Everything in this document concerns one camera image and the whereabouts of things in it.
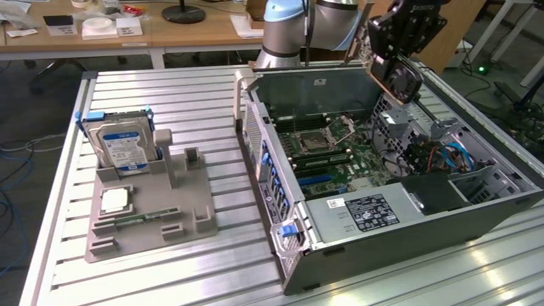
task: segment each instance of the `white box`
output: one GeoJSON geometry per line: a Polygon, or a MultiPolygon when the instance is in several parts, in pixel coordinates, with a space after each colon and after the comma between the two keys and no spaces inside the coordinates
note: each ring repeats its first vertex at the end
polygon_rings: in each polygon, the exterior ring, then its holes
{"type": "Polygon", "coordinates": [[[448,65],[446,66],[446,68],[459,68],[459,66],[462,65],[463,60],[467,58],[467,54],[471,52],[471,50],[472,50],[472,45],[467,41],[462,40],[462,42],[458,45],[456,53],[454,54],[454,57],[450,60],[448,65]]]}
{"type": "Polygon", "coordinates": [[[87,29],[83,27],[82,31],[82,38],[83,40],[103,40],[107,38],[118,38],[118,31],[112,25],[111,29],[103,30],[100,32],[95,32],[92,29],[87,29]]]}
{"type": "Polygon", "coordinates": [[[78,34],[76,22],[68,15],[44,16],[51,36],[78,34]]]}
{"type": "Polygon", "coordinates": [[[118,34],[123,36],[143,35],[140,19],[139,18],[118,18],[116,19],[118,34]]]}

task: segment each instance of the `blue hard drive label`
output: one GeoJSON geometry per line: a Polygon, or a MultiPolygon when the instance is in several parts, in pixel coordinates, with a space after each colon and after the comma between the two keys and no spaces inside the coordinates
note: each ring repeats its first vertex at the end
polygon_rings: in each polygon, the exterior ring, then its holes
{"type": "Polygon", "coordinates": [[[146,150],[139,146],[139,132],[107,134],[103,139],[110,159],[118,169],[130,171],[147,166],[146,150]]]}

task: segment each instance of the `power supply label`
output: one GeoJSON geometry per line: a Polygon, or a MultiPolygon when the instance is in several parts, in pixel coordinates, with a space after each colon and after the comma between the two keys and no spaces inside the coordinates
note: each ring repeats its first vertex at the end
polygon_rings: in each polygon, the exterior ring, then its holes
{"type": "Polygon", "coordinates": [[[382,194],[346,201],[360,231],[372,231],[398,224],[399,218],[382,194]]]}

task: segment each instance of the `black lamp base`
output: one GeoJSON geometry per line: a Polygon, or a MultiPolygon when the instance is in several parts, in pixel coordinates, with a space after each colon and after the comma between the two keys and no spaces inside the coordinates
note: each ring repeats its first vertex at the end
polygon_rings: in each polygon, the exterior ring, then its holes
{"type": "Polygon", "coordinates": [[[195,24],[206,19],[206,12],[195,6],[170,6],[163,10],[163,18],[178,24],[195,24]]]}

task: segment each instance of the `motherboard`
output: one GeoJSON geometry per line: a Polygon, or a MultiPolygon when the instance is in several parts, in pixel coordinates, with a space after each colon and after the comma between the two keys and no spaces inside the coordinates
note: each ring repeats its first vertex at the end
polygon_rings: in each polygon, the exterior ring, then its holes
{"type": "Polygon", "coordinates": [[[391,179],[370,131],[350,113],[279,118],[276,131],[307,200],[384,185],[391,179]]]}

